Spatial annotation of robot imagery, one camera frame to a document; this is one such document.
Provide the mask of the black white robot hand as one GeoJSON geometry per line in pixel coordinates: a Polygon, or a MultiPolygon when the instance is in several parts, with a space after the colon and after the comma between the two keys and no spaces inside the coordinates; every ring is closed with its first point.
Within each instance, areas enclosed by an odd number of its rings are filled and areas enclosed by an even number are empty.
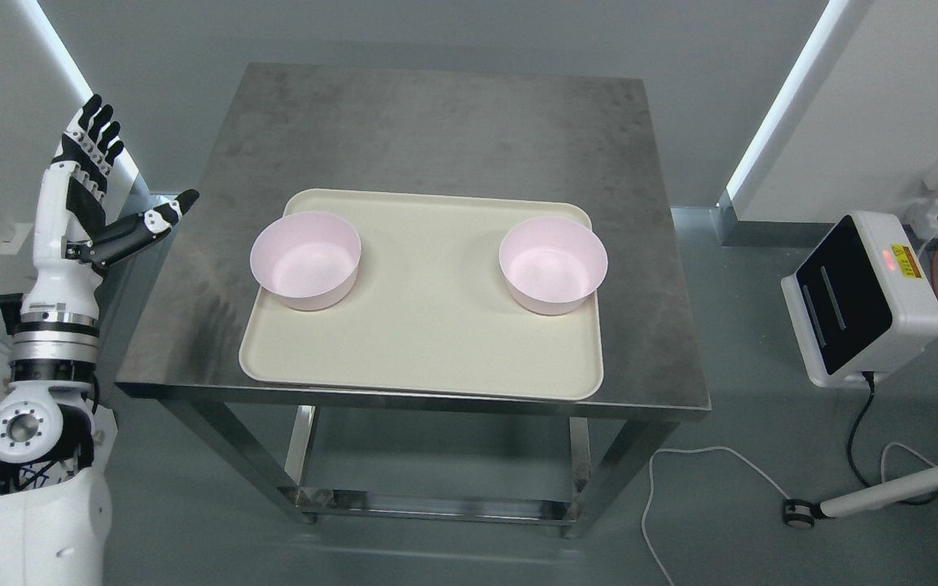
{"type": "Polygon", "coordinates": [[[98,94],[78,108],[42,174],[33,234],[36,286],[32,305],[69,312],[92,297],[109,267],[160,243],[199,199],[184,190],[167,203],[107,222],[102,200],[125,144],[114,108],[98,94]]]}

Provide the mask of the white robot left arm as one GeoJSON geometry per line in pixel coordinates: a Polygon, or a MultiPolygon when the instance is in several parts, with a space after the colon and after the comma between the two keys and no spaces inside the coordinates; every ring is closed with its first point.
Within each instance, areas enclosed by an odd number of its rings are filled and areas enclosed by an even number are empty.
{"type": "Polygon", "coordinates": [[[94,467],[93,293],[0,296],[11,337],[0,401],[0,585],[100,585],[111,494],[94,467]]]}

